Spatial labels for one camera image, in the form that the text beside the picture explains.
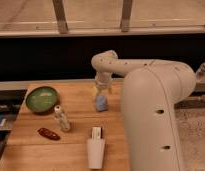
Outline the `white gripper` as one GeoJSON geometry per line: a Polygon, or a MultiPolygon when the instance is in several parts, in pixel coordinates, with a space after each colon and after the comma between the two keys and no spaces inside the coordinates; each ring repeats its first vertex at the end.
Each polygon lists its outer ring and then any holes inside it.
{"type": "Polygon", "coordinates": [[[103,75],[103,74],[98,74],[95,76],[95,85],[92,92],[93,96],[98,95],[98,88],[99,89],[107,89],[109,94],[112,94],[112,87],[110,86],[111,83],[111,76],[110,75],[103,75]]]}

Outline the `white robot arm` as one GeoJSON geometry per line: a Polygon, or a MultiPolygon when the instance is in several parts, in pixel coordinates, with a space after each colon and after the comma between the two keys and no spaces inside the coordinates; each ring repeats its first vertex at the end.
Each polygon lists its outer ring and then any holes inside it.
{"type": "Polygon", "coordinates": [[[107,89],[114,74],[124,78],[121,114],[130,171],[185,171],[174,105],[195,89],[196,75],[182,62],[120,59],[115,51],[91,59],[95,85],[107,89]]]}

